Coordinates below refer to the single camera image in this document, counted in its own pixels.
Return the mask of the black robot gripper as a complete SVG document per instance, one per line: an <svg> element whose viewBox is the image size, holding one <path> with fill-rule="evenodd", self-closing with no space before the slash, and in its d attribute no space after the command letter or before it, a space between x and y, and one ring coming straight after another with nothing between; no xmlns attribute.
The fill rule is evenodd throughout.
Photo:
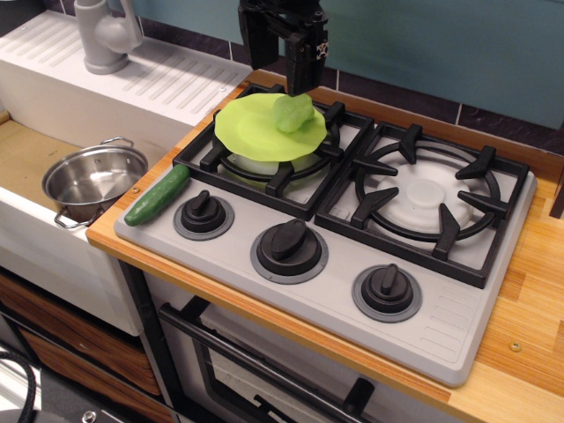
<svg viewBox="0 0 564 423"><path fill-rule="evenodd" d="M240 1L239 25L253 70L274 64L285 41L287 93L320 86L329 52L328 16L318 1Z"/></svg>

